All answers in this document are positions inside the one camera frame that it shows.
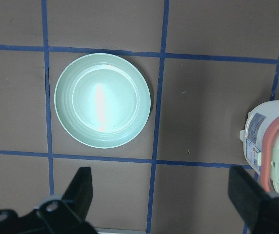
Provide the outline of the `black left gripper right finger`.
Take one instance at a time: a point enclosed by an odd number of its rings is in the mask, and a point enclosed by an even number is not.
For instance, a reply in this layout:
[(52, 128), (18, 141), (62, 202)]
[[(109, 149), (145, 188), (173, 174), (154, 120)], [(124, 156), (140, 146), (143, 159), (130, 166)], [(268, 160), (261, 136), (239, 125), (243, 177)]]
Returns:
[(232, 166), (228, 196), (252, 234), (279, 234), (279, 193), (266, 192), (243, 167)]

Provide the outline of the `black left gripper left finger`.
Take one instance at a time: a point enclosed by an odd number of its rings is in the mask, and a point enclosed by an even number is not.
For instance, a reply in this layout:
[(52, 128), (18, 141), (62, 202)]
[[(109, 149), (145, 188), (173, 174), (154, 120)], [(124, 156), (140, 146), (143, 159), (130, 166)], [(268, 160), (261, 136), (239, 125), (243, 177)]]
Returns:
[(96, 234), (85, 221), (93, 198), (90, 167), (80, 167), (61, 197), (49, 197), (30, 213), (0, 210), (0, 234)]

